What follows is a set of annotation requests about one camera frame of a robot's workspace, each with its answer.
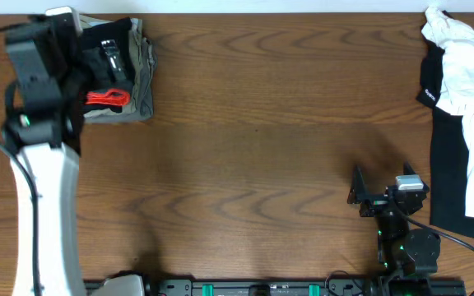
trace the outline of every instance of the folded gray cloth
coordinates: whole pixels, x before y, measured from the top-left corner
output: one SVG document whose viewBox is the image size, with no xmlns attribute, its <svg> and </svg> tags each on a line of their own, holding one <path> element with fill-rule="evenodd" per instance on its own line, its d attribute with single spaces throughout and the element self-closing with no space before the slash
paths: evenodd
<svg viewBox="0 0 474 296">
<path fill-rule="evenodd" d="M 153 116 L 153 95 L 151 93 L 151 79 L 156 68 L 156 59 L 153 52 L 153 46 L 148 44 L 144 39 L 142 41 L 142 70 L 140 71 L 140 83 L 137 97 L 132 97 L 135 112 L 132 113 L 113 113 L 114 115 L 100 114 L 98 116 L 88 118 L 87 123 L 127 123 L 133 121 L 143 121 Z"/>
<path fill-rule="evenodd" d="M 82 16 L 82 25 L 92 27 L 107 21 Z M 135 79 L 129 104 L 122 107 L 121 113 L 111 109 L 93 110 L 84 114 L 86 123 L 126 123 L 143 121 L 153 116 L 153 97 L 151 80 L 156 69 L 156 55 L 149 40 L 142 38 L 142 20 L 132 19 L 129 35 L 129 55 L 135 70 Z"/>
</svg>

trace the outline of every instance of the wood grain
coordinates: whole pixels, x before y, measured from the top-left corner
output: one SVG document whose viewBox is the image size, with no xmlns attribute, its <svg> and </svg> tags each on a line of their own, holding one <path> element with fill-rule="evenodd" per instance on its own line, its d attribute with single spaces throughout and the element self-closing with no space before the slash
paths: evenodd
<svg viewBox="0 0 474 296">
<path fill-rule="evenodd" d="M 120 15 L 100 16 L 110 20 Z M 376 271 L 376 226 L 346 204 L 404 160 L 430 179 L 421 14 L 138 15 L 156 42 L 156 116 L 88 125 L 77 193 L 83 274 L 326 277 Z M 456 17 L 474 27 L 474 14 Z M 0 16 L 0 25 L 23 21 Z M 14 77 L 0 36 L 2 93 Z M 414 218 L 427 223 L 429 202 Z M 0 155 L 0 295 L 16 266 L 16 194 Z M 466 238 L 474 244 L 474 239 Z M 442 242 L 438 276 L 474 289 Z"/>
</svg>

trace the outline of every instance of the white wall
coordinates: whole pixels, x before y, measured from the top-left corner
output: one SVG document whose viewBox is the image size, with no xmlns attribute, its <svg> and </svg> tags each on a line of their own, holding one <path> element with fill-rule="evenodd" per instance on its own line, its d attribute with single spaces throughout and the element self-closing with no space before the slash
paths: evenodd
<svg viewBox="0 0 474 296">
<path fill-rule="evenodd" d="M 71 6 L 84 13 L 474 12 L 474 0 L 0 0 L 0 13 Z"/>
</svg>

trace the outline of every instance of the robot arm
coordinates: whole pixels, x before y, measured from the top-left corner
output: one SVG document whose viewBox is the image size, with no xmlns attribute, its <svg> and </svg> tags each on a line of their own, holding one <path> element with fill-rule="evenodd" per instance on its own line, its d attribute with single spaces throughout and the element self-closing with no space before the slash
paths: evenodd
<svg viewBox="0 0 474 296">
<path fill-rule="evenodd" d="M 7 33 L 6 50 L 17 83 L 6 92 L 6 148 L 35 184 L 12 169 L 18 192 L 18 260 L 13 295 L 85 296 L 77 249 L 76 189 L 82 104 L 92 80 L 81 64 L 78 14 L 61 7 Z M 23 106 L 16 108 L 18 90 Z M 98 296 L 143 296 L 133 275 L 108 281 Z"/>
</svg>

